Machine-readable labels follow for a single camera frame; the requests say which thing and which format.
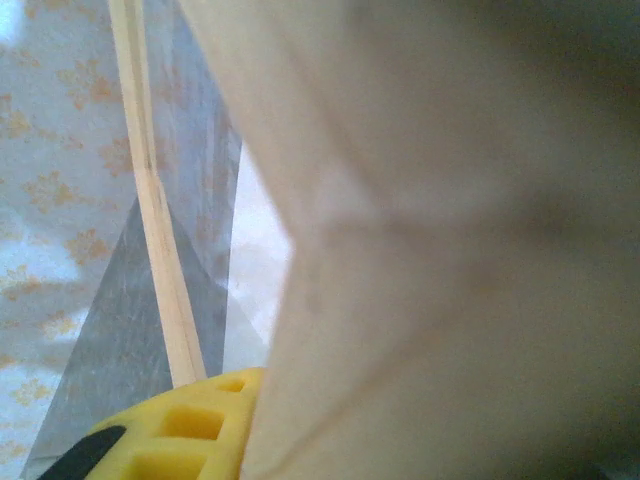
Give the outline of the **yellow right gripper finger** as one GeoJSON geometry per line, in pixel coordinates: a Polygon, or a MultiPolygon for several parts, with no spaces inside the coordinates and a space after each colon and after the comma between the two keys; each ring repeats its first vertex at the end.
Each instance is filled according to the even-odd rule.
{"type": "Polygon", "coordinates": [[[264,371],[218,375],[108,417],[37,480],[239,480],[264,371]]]}

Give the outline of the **light wooden picture frame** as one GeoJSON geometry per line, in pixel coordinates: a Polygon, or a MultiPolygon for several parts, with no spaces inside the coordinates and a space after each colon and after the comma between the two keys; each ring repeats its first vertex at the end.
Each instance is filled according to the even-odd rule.
{"type": "Polygon", "coordinates": [[[294,245],[239,480],[640,450],[640,0],[178,0],[294,245]]]}

